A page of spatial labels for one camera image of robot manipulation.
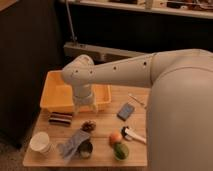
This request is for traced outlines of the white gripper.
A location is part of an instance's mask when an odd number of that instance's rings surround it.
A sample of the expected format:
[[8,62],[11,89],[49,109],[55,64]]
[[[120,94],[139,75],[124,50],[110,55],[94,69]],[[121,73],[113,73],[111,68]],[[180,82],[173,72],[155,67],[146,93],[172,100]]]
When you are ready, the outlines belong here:
[[95,95],[91,84],[73,86],[73,115],[78,115],[80,106],[89,106],[93,113],[98,114]]

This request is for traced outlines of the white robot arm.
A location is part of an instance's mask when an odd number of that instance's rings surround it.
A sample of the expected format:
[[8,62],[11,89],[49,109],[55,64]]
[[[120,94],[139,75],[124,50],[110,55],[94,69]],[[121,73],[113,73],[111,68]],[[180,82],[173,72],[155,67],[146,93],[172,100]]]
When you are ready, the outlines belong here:
[[80,55],[62,78],[79,100],[93,83],[148,88],[148,170],[213,171],[213,52],[164,51],[100,65]]

